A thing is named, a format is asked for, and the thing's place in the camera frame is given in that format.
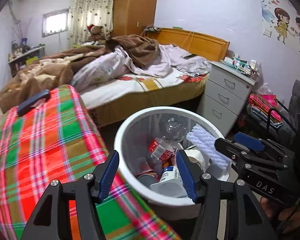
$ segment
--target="yellow dress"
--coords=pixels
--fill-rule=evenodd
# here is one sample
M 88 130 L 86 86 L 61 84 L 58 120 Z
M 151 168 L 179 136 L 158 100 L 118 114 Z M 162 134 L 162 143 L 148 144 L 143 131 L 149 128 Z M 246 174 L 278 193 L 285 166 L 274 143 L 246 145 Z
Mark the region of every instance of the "yellow dress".
M 278 26 L 275 26 L 274 28 L 283 37 L 286 38 L 288 36 L 288 32 L 287 32 L 288 25 L 286 23 L 284 23 L 283 21 L 280 21 L 278 23 Z

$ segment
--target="wardrobe handle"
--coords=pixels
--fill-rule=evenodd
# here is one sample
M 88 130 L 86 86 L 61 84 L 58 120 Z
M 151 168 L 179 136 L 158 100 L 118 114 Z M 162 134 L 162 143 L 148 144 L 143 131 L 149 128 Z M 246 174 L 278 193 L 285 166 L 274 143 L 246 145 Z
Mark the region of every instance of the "wardrobe handle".
M 223 98 L 225 98 L 225 99 L 227 99 L 227 100 L 228 100 L 227 104 L 229 103 L 229 98 L 227 98 L 227 97 L 225 97 L 225 96 L 221 95 L 220 93 L 218 93 L 218 95 L 219 95 L 219 98 L 220 98 L 220 100 L 221 100 L 221 101 L 223 101 L 223 100 L 221 99 L 221 97 L 223 97 Z
M 218 118 L 221 118 L 222 117 L 222 113 L 220 113 L 220 112 L 218 112 L 216 109 L 214 109 L 214 108 L 212 108 L 212 110 L 213 110 L 213 114 L 214 114 L 214 112 L 217 112 L 218 114 L 220 114 L 220 117 L 218 117 Z
M 231 84 L 233 84 L 233 89 L 235 89 L 235 83 L 234 82 L 231 82 L 230 80 L 227 80 L 226 78 L 225 78 L 225 83 L 226 83 L 226 86 L 228 87 L 228 85 L 227 85 L 227 82 L 226 81 L 228 81 L 229 83 L 231 83 Z

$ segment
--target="human hand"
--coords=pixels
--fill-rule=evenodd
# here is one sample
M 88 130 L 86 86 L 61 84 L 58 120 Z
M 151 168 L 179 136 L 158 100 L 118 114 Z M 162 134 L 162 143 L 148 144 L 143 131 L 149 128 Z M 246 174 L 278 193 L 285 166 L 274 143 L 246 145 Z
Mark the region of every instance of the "human hand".
M 264 212 L 266 213 L 266 216 L 271 219 L 274 216 L 274 208 L 273 208 L 272 203 L 267 198 L 262 197 L 260 199 L 260 204 L 261 204 Z M 286 220 L 288 218 L 288 216 L 290 216 L 290 214 L 293 212 L 294 209 L 295 209 L 295 206 L 284 209 L 279 214 L 278 220 L 279 221 Z M 298 226 L 300 226 L 300 208 L 289 219 L 287 226 L 284 229 L 283 233 L 284 234 L 288 233 L 288 232 L 296 229 Z

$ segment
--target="drawer handle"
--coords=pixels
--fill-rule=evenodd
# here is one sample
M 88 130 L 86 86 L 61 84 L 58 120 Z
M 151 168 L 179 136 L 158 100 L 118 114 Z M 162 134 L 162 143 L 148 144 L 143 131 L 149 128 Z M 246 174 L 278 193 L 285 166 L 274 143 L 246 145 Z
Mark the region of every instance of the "drawer handle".
M 219 98 L 220 98 L 221 101 L 223 101 L 222 98 L 221 98 L 221 97 L 223 97 L 223 98 L 227 99 L 227 102 L 226 102 L 226 103 L 227 103 L 227 104 L 229 103 L 229 98 L 226 98 L 225 96 L 221 95 L 220 93 L 218 93 L 218 95 L 219 95 Z
M 228 81 L 229 83 L 233 84 L 233 89 L 235 89 L 235 83 L 234 83 L 234 82 L 231 82 L 230 80 L 227 80 L 227 79 L 225 78 L 225 83 L 226 83 L 226 86 L 227 86 L 227 87 L 229 87 L 229 86 L 227 85 L 227 82 L 226 82 L 226 81 Z
M 213 114 L 214 114 L 214 115 L 215 115 L 214 112 L 217 112 L 218 114 L 220 114 L 220 117 L 215 115 L 216 117 L 218 117 L 218 118 L 221 118 L 221 117 L 222 117 L 222 113 L 218 112 L 216 109 L 212 108 L 212 111 L 213 111 Z

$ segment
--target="wooden headboard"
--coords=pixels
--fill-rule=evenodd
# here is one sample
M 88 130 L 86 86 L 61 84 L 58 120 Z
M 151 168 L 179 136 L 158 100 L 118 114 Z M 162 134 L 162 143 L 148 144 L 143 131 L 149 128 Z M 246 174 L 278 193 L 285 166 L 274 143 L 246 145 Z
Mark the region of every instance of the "wooden headboard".
M 230 44 L 229 41 L 220 38 L 178 29 L 164 28 L 159 33 L 149 32 L 147 36 L 156 39 L 160 44 L 177 45 L 211 61 L 224 59 Z

